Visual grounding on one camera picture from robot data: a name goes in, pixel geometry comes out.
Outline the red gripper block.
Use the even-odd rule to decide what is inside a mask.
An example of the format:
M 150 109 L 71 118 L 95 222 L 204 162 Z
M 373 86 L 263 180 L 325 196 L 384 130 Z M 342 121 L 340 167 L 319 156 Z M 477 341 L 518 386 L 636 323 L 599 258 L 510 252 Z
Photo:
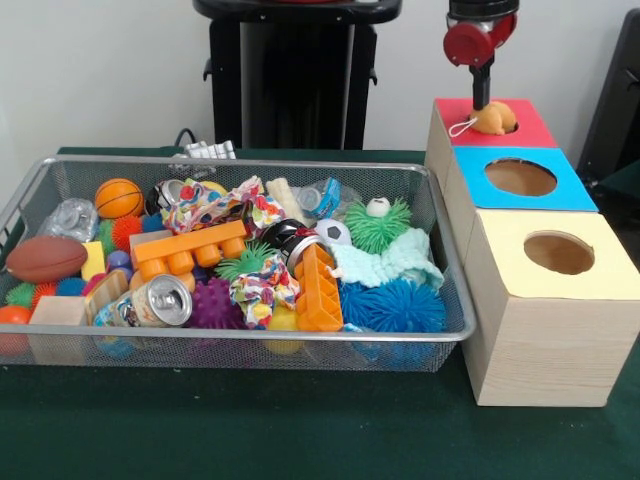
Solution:
M 517 14 L 489 20 L 463 20 L 447 17 L 443 49 L 455 66 L 470 66 L 473 77 L 473 109 L 483 110 L 490 102 L 495 51 L 515 31 Z

